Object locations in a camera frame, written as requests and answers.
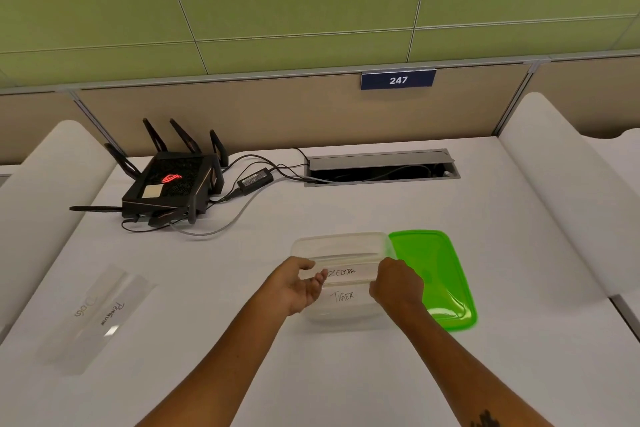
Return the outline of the person's right hand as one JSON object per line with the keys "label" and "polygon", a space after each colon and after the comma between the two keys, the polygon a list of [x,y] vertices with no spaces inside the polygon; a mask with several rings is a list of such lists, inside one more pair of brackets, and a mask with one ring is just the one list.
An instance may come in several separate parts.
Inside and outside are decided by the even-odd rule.
{"label": "person's right hand", "polygon": [[384,258],[378,264],[375,280],[369,284],[369,294],[390,316],[423,307],[422,278],[405,261]]}

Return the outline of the person's left hand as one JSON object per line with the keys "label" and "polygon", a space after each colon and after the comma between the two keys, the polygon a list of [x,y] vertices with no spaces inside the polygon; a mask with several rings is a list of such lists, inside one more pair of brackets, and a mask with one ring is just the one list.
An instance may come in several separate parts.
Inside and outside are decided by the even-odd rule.
{"label": "person's left hand", "polygon": [[289,277],[287,274],[287,259],[285,259],[266,278],[255,295],[270,310],[277,311],[281,316],[288,317],[302,312],[317,301],[326,278],[326,269],[304,280],[300,277]]}

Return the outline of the clear handwritten plastic strip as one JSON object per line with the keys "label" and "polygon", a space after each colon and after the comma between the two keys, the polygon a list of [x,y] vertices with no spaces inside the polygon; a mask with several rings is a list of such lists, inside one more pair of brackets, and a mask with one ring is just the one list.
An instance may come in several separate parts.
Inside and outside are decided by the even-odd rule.
{"label": "clear handwritten plastic strip", "polygon": [[359,307],[374,303],[369,293],[369,284],[347,284],[324,288],[315,302],[318,307],[329,309]]}
{"label": "clear handwritten plastic strip", "polygon": [[91,318],[107,302],[110,293],[131,277],[131,273],[116,266],[108,266],[84,294],[71,315],[66,315],[59,325],[46,336],[36,351],[36,358],[43,364],[52,364],[62,358],[70,345],[89,325]]}
{"label": "clear handwritten plastic strip", "polygon": [[122,273],[64,347],[57,366],[65,375],[80,375],[144,302],[155,285],[141,275]]}
{"label": "clear handwritten plastic strip", "polygon": [[312,257],[311,269],[301,269],[299,277],[304,280],[327,270],[326,285],[372,282],[378,275],[378,266],[384,256],[374,253],[341,254]]}

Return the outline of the person's right forearm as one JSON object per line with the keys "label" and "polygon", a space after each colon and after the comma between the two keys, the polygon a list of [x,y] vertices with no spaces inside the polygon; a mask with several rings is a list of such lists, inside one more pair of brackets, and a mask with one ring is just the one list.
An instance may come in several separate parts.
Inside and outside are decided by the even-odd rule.
{"label": "person's right forearm", "polygon": [[401,300],[388,315],[436,381],[460,427],[554,427],[431,317]]}

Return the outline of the person's left forearm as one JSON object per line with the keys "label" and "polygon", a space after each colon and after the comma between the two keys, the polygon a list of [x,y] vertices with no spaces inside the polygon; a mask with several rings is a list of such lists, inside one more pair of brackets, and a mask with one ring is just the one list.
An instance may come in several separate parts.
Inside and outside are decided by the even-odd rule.
{"label": "person's left forearm", "polygon": [[254,293],[196,368],[135,427],[230,427],[286,318]]}

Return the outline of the clear plastic food container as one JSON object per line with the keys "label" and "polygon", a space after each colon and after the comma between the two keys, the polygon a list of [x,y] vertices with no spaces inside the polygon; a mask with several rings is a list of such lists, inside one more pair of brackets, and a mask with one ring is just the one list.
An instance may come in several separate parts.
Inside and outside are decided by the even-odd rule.
{"label": "clear plastic food container", "polygon": [[[374,253],[384,256],[384,258],[397,258],[390,238],[383,232],[361,232],[356,234],[304,237],[294,241],[290,251],[292,256],[306,259],[326,255],[351,253]],[[324,283],[323,289],[331,286],[345,285],[347,284],[326,285]],[[359,307],[341,307],[335,309],[318,307],[313,303],[303,310],[302,316],[315,325],[347,326],[377,318],[382,313],[383,309],[375,301],[374,303],[361,305]]]}

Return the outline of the green plastic container lid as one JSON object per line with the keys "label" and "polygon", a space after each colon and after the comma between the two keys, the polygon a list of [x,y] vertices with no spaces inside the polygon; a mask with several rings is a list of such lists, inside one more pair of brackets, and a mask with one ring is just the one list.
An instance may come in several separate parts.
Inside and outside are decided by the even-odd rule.
{"label": "green plastic container lid", "polygon": [[397,258],[424,282],[422,303],[448,332],[477,322],[474,298],[449,236],[441,230],[401,230],[388,236]]}

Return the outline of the black power adapter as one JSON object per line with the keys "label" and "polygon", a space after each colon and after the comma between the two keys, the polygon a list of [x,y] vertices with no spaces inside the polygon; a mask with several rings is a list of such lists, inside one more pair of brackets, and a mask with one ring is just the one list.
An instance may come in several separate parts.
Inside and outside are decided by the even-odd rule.
{"label": "black power adapter", "polygon": [[274,182],[272,171],[264,167],[247,177],[237,180],[237,188],[242,196],[246,196],[266,187],[272,182]]}

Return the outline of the black router with antennas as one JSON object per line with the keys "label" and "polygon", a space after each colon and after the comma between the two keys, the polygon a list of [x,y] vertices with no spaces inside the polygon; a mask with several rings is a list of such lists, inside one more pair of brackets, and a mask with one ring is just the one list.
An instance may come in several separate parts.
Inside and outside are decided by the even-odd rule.
{"label": "black router with antennas", "polygon": [[122,197],[121,206],[71,206],[72,212],[122,214],[133,222],[148,220],[154,229],[179,220],[194,224],[206,213],[212,196],[221,194],[225,181],[223,169],[228,167],[228,152],[216,132],[209,131],[212,152],[203,152],[196,141],[174,120],[170,124],[188,148],[187,152],[172,152],[160,138],[148,119],[143,124],[156,147],[143,171],[139,171],[111,143],[104,147],[133,184]]}

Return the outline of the beige desk partition panel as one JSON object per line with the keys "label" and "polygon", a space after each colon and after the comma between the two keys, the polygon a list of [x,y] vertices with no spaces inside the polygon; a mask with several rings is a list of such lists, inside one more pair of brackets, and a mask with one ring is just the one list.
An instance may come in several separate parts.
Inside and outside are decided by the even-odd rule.
{"label": "beige desk partition panel", "polygon": [[[363,73],[413,69],[436,69],[433,86],[360,90]],[[214,130],[230,153],[489,137],[530,92],[578,131],[616,137],[640,126],[640,49],[0,89],[0,163],[68,119],[129,156],[154,151],[144,117],[172,149],[170,118],[207,149]]]}

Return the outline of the white paper roll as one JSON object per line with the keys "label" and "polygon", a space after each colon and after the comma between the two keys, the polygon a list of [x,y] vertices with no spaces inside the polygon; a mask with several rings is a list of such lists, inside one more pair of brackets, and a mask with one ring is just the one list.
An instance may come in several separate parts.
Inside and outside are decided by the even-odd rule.
{"label": "white paper roll", "polygon": [[640,289],[640,196],[539,92],[499,140],[608,295]]}

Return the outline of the blue number sign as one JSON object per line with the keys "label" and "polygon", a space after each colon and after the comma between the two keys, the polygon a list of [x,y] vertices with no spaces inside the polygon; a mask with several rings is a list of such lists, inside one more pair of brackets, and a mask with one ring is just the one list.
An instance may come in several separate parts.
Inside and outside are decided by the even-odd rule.
{"label": "blue number sign", "polygon": [[413,69],[403,71],[363,73],[361,75],[360,90],[376,91],[386,89],[432,87],[435,81],[436,73],[436,69]]}

